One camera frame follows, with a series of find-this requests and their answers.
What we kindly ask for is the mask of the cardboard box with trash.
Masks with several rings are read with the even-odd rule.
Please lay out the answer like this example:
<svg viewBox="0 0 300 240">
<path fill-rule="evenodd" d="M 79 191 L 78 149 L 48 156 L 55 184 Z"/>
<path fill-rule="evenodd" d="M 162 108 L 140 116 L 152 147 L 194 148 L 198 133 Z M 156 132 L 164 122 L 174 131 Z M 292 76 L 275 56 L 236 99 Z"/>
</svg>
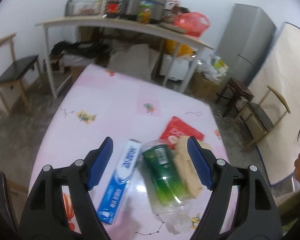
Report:
<svg viewBox="0 0 300 240">
<path fill-rule="evenodd" d="M 214 54 L 207 60 L 198 60 L 197 63 L 189 89 L 195 98 L 212 101 L 220 90 L 229 67 Z"/>
</svg>

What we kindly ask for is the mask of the green label plastic bottle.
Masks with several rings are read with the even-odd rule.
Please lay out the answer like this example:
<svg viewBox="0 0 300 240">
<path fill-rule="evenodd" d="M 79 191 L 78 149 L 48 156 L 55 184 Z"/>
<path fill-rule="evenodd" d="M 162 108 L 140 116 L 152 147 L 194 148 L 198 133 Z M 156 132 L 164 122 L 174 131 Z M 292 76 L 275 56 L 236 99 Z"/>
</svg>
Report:
<svg viewBox="0 0 300 240">
<path fill-rule="evenodd" d="M 167 140 L 153 140 L 142 147 L 142 168 L 152 212 L 169 232 L 191 231 L 191 202 L 173 161 Z"/>
</svg>

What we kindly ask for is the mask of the blue toothpaste box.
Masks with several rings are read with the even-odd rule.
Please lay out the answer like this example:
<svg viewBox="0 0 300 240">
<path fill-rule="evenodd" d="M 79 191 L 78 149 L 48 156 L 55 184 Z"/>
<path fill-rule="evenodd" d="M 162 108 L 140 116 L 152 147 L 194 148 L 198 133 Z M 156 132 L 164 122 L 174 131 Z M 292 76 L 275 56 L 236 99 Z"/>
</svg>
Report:
<svg viewBox="0 0 300 240">
<path fill-rule="evenodd" d="M 134 139 L 127 141 L 97 209 L 101 222 L 113 224 L 130 185 L 141 150 L 141 142 Z"/>
</svg>

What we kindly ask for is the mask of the red foil snack bag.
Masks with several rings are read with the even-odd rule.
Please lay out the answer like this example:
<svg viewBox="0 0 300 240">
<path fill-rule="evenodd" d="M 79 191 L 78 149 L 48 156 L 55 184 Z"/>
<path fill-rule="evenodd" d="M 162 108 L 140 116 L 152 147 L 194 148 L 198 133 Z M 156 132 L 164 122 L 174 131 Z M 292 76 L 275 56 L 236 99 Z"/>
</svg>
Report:
<svg viewBox="0 0 300 240">
<path fill-rule="evenodd" d="M 167 141 L 169 148 L 174 149 L 181 137 L 191 136 L 194 136 L 199 141 L 203 141 L 205 139 L 205 135 L 203 133 L 188 125 L 178 117 L 173 116 L 163 131 L 160 140 Z"/>
</svg>

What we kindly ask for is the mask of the dark wooden stool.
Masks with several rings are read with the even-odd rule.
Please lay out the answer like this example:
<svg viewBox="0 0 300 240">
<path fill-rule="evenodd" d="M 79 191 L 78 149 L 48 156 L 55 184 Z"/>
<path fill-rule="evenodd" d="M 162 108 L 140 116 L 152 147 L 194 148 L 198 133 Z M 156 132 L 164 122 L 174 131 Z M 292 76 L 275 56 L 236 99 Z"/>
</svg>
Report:
<svg viewBox="0 0 300 240">
<path fill-rule="evenodd" d="M 229 89 L 232 92 L 232 97 L 227 97 L 224 95 L 227 89 Z M 229 100 L 227 104 L 227 109 L 222 115 L 222 117 L 224 118 L 235 107 L 239 99 L 244 98 L 248 101 L 251 101 L 254 98 L 254 94 L 244 83 L 231 77 L 226 83 L 225 87 L 222 89 L 222 91 L 220 93 L 217 93 L 217 99 L 215 103 L 218 103 L 219 100 L 221 100 L 221 98 Z"/>
</svg>

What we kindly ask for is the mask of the white mattress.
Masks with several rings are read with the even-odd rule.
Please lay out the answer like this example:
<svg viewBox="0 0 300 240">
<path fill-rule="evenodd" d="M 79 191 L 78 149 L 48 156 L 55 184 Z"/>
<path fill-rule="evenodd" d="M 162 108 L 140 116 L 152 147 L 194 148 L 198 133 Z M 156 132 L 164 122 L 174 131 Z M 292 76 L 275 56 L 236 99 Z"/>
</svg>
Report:
<svg viewBox="0 0 300 240">
<path fill-rule="evenodd" d="M 258 74 L 249 85 L 274 124 L 257 143 L 268 181 L 274 186 L 290 177 L 300 152 L 300 28 L 284 23 Z"/>
</svg>

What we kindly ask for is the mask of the wooden chair black seat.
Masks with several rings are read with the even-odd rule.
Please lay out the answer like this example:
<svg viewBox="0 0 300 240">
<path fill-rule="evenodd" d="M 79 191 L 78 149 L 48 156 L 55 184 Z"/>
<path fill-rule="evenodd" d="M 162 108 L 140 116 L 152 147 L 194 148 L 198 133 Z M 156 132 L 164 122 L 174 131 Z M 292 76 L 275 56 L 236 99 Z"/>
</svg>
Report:
<svg viewBox="0 0 300 240">
<path fill-rule="evenodd" d="M 12 63 L 0 75 L 0 89 L 3 87 L 10 87 L 11 89 L 17 87 L 19 89 L 20 97 L 23 100 L 23 103 L 26 107 L 27 113 L 29 115 L 34 115 L 31 104 L 26 96 L 25 87 L 23 85 L 22 79 L 29 70 L 36 69 L 39 74 L 39 81 L 40 83 L 43 83 L 42 72 L 40 70 L 39 55 L 30 55 L 21 59 L 16 59 L 13 42 L 13 39 L 16 35 L 17 33 L 11 33 L 0 38 L 0 48 L 5 44 L 9 44 L 10 54 L 12 58 Z M 11 110 L 1 91 L 0 99 L 3 102 L 5 109 L 7 110 L 7 114 L 10 115 Z"/>
</svg>

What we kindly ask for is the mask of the grey refrigerator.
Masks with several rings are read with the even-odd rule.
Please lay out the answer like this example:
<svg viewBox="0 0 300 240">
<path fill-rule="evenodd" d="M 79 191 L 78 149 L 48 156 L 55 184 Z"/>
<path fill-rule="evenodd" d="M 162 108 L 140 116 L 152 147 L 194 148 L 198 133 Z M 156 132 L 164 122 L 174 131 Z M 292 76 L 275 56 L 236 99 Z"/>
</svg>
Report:
<svg viewBox="0 0 300 240">
<path fill-rule="evenodd" d="M 263 9 L 235 4 L 214 54 L 229 67 L 229 77 L 248 86 L 261 69 L 275 32 L 275 24 Z"/>
</svg>

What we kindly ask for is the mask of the red plastic bag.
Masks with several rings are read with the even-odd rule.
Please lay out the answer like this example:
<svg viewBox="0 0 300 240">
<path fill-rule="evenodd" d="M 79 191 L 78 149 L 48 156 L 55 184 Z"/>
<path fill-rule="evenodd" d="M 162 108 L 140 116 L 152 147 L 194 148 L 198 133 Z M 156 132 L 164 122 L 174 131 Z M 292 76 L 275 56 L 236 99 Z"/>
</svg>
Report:
<svg viewBox="0 0 300 240">
<path fill-rule="evenodd" d="M 194 37 L 201 37 L 211 25 L 210 20 L 199 12 L 180 14 L 175 18 L 173 24 L 185 29 L 187 35 Z"/>
</svg>

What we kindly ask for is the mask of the glass baking dish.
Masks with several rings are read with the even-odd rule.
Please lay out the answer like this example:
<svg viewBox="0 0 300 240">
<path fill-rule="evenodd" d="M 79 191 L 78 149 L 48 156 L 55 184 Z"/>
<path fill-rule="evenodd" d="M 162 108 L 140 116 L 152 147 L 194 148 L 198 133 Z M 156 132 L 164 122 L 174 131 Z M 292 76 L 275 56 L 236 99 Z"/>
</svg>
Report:
<svg viewBox="0 0 300 240">
<path fill-rule="evenodd" d="M 91 16 L 97 15 L 96 0 L 67 0 L 65 4 L 64 16 Z"/>
</svg>

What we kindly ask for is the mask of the pickle jar green label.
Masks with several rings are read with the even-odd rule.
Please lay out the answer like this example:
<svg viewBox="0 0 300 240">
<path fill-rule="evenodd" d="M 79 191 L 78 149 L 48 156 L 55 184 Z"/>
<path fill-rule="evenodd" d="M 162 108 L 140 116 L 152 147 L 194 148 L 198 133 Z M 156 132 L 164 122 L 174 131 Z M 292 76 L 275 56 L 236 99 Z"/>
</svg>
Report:
<svg viewBox="0 0 300 240">
<path fill-rule="evenodd" d="M 150 24 L 153 3 L 150 1 L 141 1 L 139 4 L 139 13 L 137 21 L 144 24 Z"/>
</svg>

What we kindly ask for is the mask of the red lidded jar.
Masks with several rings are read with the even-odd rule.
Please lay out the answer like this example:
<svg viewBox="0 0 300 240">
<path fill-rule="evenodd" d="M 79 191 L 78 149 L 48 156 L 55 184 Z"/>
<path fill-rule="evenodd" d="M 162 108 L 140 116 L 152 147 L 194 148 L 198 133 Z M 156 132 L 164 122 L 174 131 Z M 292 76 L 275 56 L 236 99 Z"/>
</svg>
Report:
<svg viewBox="0 0 300 240">
<path fill-rule="evenodd" d="M 106 0 L 106 7 L 104 10 L 107 18 L 116 18 L 119 11 L 120 0 Z"/>
</svg>

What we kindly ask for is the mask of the silver rice cooker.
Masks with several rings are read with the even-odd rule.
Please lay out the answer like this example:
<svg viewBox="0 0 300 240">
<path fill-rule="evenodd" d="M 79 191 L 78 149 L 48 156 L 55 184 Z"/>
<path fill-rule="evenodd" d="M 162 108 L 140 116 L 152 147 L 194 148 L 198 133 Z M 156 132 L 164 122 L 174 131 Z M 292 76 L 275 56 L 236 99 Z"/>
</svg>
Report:
<svg viewBox="0 0 300 240">
<path fill-rule="evenodd" d="M 157 24 L 162 21 L 166 0 L 120 0 L 120 18 L 138 21 L 143 14 L 149 13 L 149 23 Z"/>
</svg>

